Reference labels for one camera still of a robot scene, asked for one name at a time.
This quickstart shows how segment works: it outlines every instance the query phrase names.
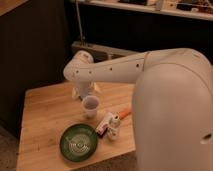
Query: orange carrot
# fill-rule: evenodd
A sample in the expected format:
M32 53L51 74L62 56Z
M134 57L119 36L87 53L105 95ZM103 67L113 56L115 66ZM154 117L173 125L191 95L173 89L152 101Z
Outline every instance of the orange carrot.
M124 110L118 112L117 114L118 114L118 116L119 116L120 119L123 119L127 115L129 115L131 112L132 112L132 108L128 107L128 108L125 108Z

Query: white cup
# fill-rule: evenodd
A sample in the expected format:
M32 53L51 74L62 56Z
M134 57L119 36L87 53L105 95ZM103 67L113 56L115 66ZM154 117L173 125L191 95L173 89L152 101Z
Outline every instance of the white cup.
M97 96L88 95L82 101L84 114L87 118L96 116L99 106L99 98Z

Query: green ceramic bowl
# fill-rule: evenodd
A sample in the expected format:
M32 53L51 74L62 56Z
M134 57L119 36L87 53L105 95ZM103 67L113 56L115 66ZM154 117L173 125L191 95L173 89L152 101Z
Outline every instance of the green ceramic bowl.
M66 129L61 136L60 150L66 159L80 162L95 152L97 144L97 134L91 126L75 124Z

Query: wooden table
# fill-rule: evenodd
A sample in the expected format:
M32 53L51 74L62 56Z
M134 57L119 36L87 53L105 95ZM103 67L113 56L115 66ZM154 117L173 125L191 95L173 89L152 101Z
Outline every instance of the wooden table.
M62 83L26 92L17 171L70 171L135 150L131 115L121 122L120 137L111 142L99 139L95 153L79 163L67 161L59 150L62 133L76 123L96 128L106 110L118 112L131 105L133 85L98 83L102 93L98 115L83 116L80 100L72 100L71 83Z

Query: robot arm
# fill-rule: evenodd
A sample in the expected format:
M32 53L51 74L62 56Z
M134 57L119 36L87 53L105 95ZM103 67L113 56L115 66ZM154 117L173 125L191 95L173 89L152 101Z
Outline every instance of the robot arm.
M90 82L136 83L132 107L139 171L213 170L213 70L201 53L150 51L96 64L81 53L64 69L81 97Z

